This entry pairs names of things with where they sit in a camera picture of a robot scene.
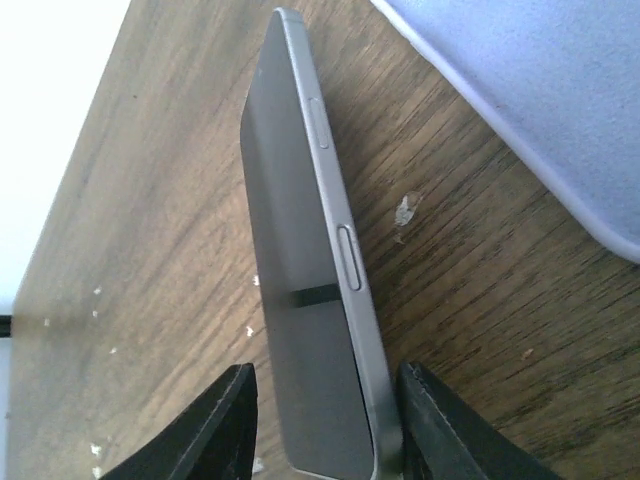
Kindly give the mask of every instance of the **gray smartphone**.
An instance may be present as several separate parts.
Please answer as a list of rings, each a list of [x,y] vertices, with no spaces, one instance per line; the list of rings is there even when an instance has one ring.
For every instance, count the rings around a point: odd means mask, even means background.
[[[277,9],[240,145],[285,451],[322,478],[397,478],[402,432],[302,17]]]

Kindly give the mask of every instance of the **power button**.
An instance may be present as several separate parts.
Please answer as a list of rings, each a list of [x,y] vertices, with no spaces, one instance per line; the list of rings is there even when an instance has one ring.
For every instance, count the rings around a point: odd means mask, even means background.
[[[362,287],[360,273],[358,272],[358,264],[356,263],[355,252],[353,250],[353,242],[351,241],[351,233],[344,225],[338,226],[338,243],[342,254],[342,265],[344,273],[347,277],[347,283],[351,290],[357,291]]]
[[[311,118],[313,129],[318,140],[320,148],[329,148],[329,125],[326,121],[322,102],[317,98],[309,99],[309,109],[311,110]]]

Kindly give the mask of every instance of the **wooden table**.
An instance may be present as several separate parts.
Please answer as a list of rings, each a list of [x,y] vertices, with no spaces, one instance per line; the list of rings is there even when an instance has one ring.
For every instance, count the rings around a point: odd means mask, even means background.
[[[640,477],[638,266],[366,0],[283,3],[311,32],[392,368],[424,362],[568,478]],[[106,472],[248,361],[259,478],[294,477],[238,144],[274,6],[133,0],[15,307],[9,480]]]

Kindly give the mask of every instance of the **white background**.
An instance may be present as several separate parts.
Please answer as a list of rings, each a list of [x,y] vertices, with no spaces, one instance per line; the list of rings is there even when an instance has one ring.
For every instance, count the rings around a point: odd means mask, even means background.
[[[12,313],[129,0],[0,2],[0,314]],[[10,341],[0,341],[0,478]]]

